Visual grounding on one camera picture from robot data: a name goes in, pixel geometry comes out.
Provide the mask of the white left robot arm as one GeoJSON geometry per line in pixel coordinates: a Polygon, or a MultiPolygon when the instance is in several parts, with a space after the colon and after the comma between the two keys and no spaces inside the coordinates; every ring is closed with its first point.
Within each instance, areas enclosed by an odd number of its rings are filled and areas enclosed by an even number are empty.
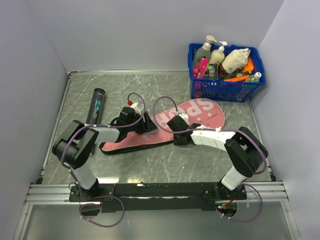
{"type": "Polygon", "coordinates": [[[75,179],[81,195],[93,201],[100,195],[99,181],[87,164],[94,145],[120,143],[131,132],[143,135],[157,130],[148,112],[139,113],[137,108],[125,106],[109,125],[89,125],[73,120],[53,144],[52,153],[75,179]]]}

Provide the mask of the black shuttlecock tube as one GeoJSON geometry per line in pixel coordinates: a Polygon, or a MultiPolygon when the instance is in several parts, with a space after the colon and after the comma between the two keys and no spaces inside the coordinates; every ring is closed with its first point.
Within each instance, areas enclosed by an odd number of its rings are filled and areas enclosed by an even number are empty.
{"type": "Polygon", "coordinates": [[[99,125],[104,109],[106,92],[102,88],[95,88],[91,98],[89,111],[85,123],[88,125],[99,125]]]}

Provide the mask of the pink racket bag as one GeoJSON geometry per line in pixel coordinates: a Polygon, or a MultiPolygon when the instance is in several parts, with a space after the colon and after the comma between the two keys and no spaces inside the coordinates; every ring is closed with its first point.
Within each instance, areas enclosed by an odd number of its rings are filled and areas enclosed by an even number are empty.
{"type": "MultiPolygon", "coordinates": [[[[177,106],[180,113],[188,115],[188,125],[201,124],[209,128],[223,127],[225,114],[222,108],[214,101],[206,98],[188,100],[177,106]]],[[[172,144],[174,136],[171,133],[158,129],[152,134],[137,134],[129,132],[121,142],[101,143],[99,148],[105,155],[135,152],[144,149],[172,144]]]]}

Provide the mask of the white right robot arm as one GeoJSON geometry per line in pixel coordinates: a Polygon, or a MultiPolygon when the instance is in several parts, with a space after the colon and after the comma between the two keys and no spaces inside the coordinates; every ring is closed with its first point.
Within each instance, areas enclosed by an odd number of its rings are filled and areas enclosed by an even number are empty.
{"type": "Polygon", "coordinates": [[[257,175],[260,166],[267,167],[267,149],[246,127],[235,131],[210,128],[199,123],[188,125],[180,116],[167,122],[173,132],[176,146],[208,146],[227,152],[231,169],[217,183],[216,192],[224,199],[230,199],[246,179],[257,175]]]}

